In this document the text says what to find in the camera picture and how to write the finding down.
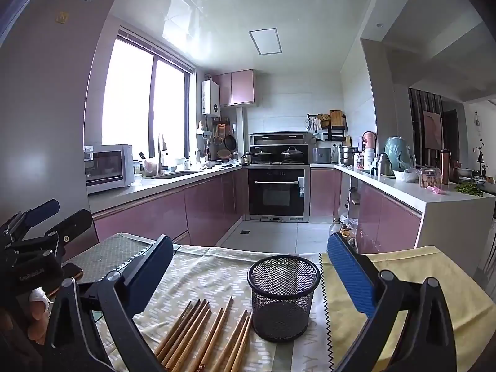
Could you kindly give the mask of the person's left hand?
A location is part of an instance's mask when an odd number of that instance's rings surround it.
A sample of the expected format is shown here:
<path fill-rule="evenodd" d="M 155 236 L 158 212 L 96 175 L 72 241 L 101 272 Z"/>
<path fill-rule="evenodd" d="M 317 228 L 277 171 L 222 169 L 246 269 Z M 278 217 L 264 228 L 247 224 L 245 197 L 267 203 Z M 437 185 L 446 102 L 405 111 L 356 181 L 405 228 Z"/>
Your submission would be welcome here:
<path fill-rule="evenodd" d="M 29 310 L 31 314 L 31 325 L 27 334 L 31 341 L 43 345 L 49 324 L 50 301 L 45 295 L 42 287 L 34 289 L 29 295 Z"/>

